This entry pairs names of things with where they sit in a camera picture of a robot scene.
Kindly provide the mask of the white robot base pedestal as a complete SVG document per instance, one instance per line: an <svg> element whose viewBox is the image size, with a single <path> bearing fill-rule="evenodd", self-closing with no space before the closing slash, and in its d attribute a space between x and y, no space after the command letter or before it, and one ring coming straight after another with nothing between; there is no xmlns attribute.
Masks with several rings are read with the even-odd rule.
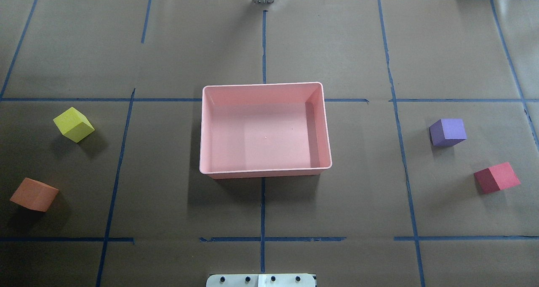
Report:
<svg viewBox="0 0 539 287"><path fill-rule="evenodd" d="M317 287L315 275L292 274L221 274L210 275L206 287Z"/></svg>

